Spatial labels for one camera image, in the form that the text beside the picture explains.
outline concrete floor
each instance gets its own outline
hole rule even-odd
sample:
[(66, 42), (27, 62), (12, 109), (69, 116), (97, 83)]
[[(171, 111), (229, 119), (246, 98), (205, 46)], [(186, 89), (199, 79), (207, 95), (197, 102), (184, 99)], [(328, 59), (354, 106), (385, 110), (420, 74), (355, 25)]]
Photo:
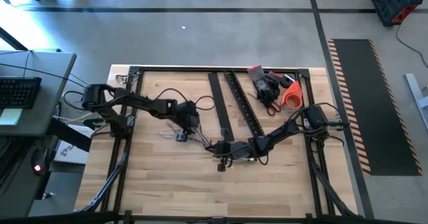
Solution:
[[(16, 8), (0, 3), (2, 16), (7, 16), (2, 18), (1, 26), (28, 48), (58, 47), (76, 53), (78, 58), (72, 72), (89, 83), (105, 82), (111, 64), (326, 66), (312, 13), (25, 11), (25, 7), (43, 6), (307, 9), (311, 6), (310, 0), (11, 1)], [(320, 9), (372, 9), (370, 0), (316, 1)], [(428, 1), (420, 9), (428, 9)], [(423, 66), (419, 56), (395, 39), (397, 27), (383, 27), (374, 13), (322, 13), (321, 20), (326, 38), (363, 38), (374, 41), (419, 161), (425, 172), (428, 171), (428, 132), (403, 77), (406, 73), (412, 73), (420, 86), (428, 84), (428, 69)], [(400, 30), (401, 38), (419, 49), (426, 58), (428, 47), (424, 40), (428, 39), (427, 22), (427, 13), (414, 13), (405, 20)], [(0, 48), (7, 49), (8, 46), (0, 41)], [(72, 84), (66, 88), (80, 90)], [(75, 117), (79, 113), (66, 111), (66, 115)], [(53, 178), (49, 185), (63, 185), (66, 190), (67, 184), (73, 183), (70, 182), (73, 176), (74, 180), (79, 181), (79, 175), (69, 175), (64, 179)], [(427, 175), (364, 178), (376, 218), (427, 222)], [(71, 184), (70, 188), (77, 189), (78, 186)], [(76, 198), (66, 194), (64, 196), (67, 198), (57, 201), (73, 203)], [(49, 203), (43, 213), (72, 211), (71, 205), (57, 207)]]

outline keyboard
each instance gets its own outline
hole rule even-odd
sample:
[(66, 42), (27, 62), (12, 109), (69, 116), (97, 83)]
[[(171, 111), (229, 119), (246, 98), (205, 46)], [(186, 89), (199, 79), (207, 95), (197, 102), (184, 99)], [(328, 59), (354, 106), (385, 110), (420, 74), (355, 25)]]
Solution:
[(40, 82), (39, 77), (0, 77), (0, 108), (33, 108)]

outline orange and black striped tape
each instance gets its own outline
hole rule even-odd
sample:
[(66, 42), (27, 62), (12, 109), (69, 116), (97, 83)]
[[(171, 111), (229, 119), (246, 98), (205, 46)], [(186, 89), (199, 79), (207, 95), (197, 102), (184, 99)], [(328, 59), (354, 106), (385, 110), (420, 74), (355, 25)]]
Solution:
[(395, 99), (394, 99), (393, 93), (391, 92), (391, 87), (389, 86), (389, 83), (388, 83), (387, 77), (385, 76), (385, 73), (383, 72), (382, 64), (381, 64), (381, 61), (380, 61), (380, 59), (379, 59), (379, 54), (378, 54), (378, 52), (377, 52), (377, 51), (376, 51), (376, 49), (375, 49), (375, 45), (373, 44), (373, 41), (369, 40), (369, 42), (370, 42), (371, 47), (372, 47), (372, 50), (373, 50), (374, 58), (376, 59), (376, 62), (377, 62), (377, 64), (378, 64), (378, 66), (379, 66), (379, 70), (381, 71), (383, 82), (384, 82), (384, 83), (385, 83), (385, 85), (387, 86), (387, 90), (388, 90), (389, 98), (391, 99), (391, 102), (392, 102), (392, 103), (393, 103), (393, 105), (394, 105), (395, 112), (397, 113), (397, 116), (398, 116), (398, 118), (399, 118), (399, 120), (400, 120), (400, 123), (401, 123), (401, 128), (403, 129), (404, 135), (406, 136), (406, 139), (407, 139), (407, 143), (409, 144), (409, 147), (410, 147), (410, 151), (412, 152), (413, 158), (415, 159), (415, 163), (416, 163), (416, 165), (417, 165), (417, 170), (418, 170), (419, 174), (421, 174), (421, 175), (422, 175), (422, 167), (421, 167), (421, 163), (420, 163), (420, 162), (418, 161), (418, 159), (417, 159), (417, 155), (416, 155), (416, 152), (415, 152), (415, 148), (414, 148), (414, 147), (413, 147), (413, 145), (412, 145), (412, 142), (411, 142), (411, 140), (410, 140), (409, 133), (407, 133), (406, 126), (405, 126), (405, 124), (404, 124), (403, 118), (401, 117), (400, 110), (399, 110), (399, 108), (397, 107), (397, 103), (395, 102)]
[(367, 158), (366, 148), (364, 147), (364, 142), (361, 137), (360, 128), (358, 126), (358, 120), (354, 112), (354, 107), (352, 106), (352, 101), (350, 99), (350, 94), (348, 91), (348, 87), (346, 85), (346, 80), (343, 75), (342, 66), (340, 65), (340, 59), (337, 54), (336, 46), (332, 39), (328, 40), (328, 48), (330, 49), (334, 71), (336, 72), (340, 93), (342, 94), (342, 99), (345, 105), (346, 115), (348, 116), (348, 120), (350, 123), (350, 130), (355, 142), (358, 158), (360, 159), (361, 169), (363, 173), (371, 175), (371, 169)]

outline wooden table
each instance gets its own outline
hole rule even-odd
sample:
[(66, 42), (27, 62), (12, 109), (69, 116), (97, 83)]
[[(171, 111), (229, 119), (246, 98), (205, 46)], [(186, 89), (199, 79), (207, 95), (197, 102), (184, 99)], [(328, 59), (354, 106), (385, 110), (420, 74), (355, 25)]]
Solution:
[[(129, 66), (113, 65), (108, 84), (123, 87), (116, 74), (127, 74)], [(332, 103), (329, 81), (324, 68), (310, 68), (315, 103)], [(243, 89), (255, 92), (247, 74), (237, 74)], [(231, 91), (219, 74), (227, 113), (235, 140), (246, 140), (251, 133), (243, 119)], [(187, 99), (211, 95), (207, 73), (145, 72), (142, 96), (156, 97), (165, 88), (180, 90)], [(256, 116), (265, 133), (284, 123), (290, 115), (282, 111), (274, 117), (250, 95)], [(182, 98), (175, 92), (165, 92), (162, 98)], [(204, 99), (199, 107), (209, 108), (212, 100)], [(334, 109), (323, 107), (329, 118)], [(199, 110), (203, 132), (213, 142), (221, 138), (215, 109)], [(166, 120), (157, 120), (147, 112), (138, 111), (120, 211), (132, 210), (133, 215), (213, 216), (224, 217), (304, 217), (315, 213), (310, 184), (306, 147), (302, 135), (283, 140), (270, 152), (269, 164), (234, 163), (224, 173), (217, 172), (219, 160), (205, 151), (201, 143), (189, 140), (175, 142), (161, 137), (168, 131)], [(75, 209), (85, 207), (106, 180), (114, 139), (97, 136), (92, 141), (88, 162), (78, 193)], [(356, 213), (354, 193), (342, 143), (329, 139), (324, 152), (330, 183), (340, 198)], [(323, 210), (327, 210), (322, 185), (320, 195)], [(112, 209), (116, 185), (112, 188), (109, 209)]]

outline black mat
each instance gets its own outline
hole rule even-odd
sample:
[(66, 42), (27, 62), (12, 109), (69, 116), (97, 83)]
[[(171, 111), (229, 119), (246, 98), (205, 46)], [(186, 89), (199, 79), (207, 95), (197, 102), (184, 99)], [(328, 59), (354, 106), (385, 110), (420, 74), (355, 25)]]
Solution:
[(331, 39), (328, 47), (363, 172), (422, 175), (372, 42)]

